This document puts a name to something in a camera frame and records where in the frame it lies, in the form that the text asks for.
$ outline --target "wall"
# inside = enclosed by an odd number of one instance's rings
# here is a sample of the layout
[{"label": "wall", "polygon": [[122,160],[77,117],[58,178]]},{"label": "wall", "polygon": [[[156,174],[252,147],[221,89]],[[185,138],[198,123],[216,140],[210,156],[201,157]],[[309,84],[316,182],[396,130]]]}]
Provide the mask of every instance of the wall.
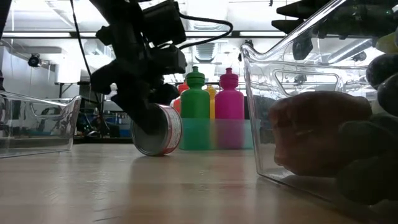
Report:
[{"label": "wall", "polygon": [[54,68],[32,68],[26,59],[0,47],[0,69],[6,91],[38,98],[58,98],[59,86],[54,84],[55,72],[51,71]]}]

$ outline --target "ceiling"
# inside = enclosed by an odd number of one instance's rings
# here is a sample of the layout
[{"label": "ceiling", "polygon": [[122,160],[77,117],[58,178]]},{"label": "ceiling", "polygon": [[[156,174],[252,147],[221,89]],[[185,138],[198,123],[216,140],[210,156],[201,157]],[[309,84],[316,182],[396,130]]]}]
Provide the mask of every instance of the ceiling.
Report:
[{"label": "ceiling", "polygon": [[[163,0],[152,0],[141,4],[143,9],[157,4]],[[236,31],[277,31],[271,26],[272,20],[291,19],[278,15],[278,7],[290,4],[297,0],[274,0],[274,5],[269,7],[269,0],[179,0],[180,10],[183,14],[213,19],[224,19],[234,24]],[[75,0],[76,17],[81,32],[96,32],[101,26],[106,26],[106,21],[89,2],[89,0]],[[210,23],[197,23],[183,21],[185,30],[208,32],[209,30],[225,30],[226,27],[215,26]],[[8,33],[21,32],[73,32],[75,26],[72,19],[72,10],[69,0],[13,0],[11,11],[7,19]],[[258,35],[251,38],[254,47],[259,52],[267,52],[277,44],[282,37],[264,38]],[[242,65],[237,58],[239,46],[245,38],[227,38],[216,41],[213,45],[201,45],[184,49],[188,69],[191,65],[199,65],[200,70],[208,75],[208,81],[217,81],[227,67],[232,67],[236,73],[242,73]],[[352,40],[324,39],[321,42],[313,40],[313,45],[324,52],[335,52],[347,45]],[[41,58],[50,63],[70,63],[84,69],[78,41],[76,39],[40,39],[19,37],[18,39],[4,38],[2,42],[6,47],[12,47],[14,53],[20,57],[39,53]],[[83,39],[86,57],[92,69],[100,68],[112,60],[111,49],[102,45],[95,39]],[[208,57],[213,58],[211,63],[200,63]],[[169,82],[180,82],[184,75],[168,75]]]}]

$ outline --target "table surface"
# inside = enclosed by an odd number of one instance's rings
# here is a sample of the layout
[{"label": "table surface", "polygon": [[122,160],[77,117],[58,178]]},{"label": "table surface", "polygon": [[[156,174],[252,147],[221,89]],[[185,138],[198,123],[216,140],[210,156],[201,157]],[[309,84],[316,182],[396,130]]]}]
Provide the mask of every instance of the table surface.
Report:
[{"label": "table surface", "polygon": [[0,159],[2,224],[358,223],[256,174],[252,151],[145,157],[132,144]]}]

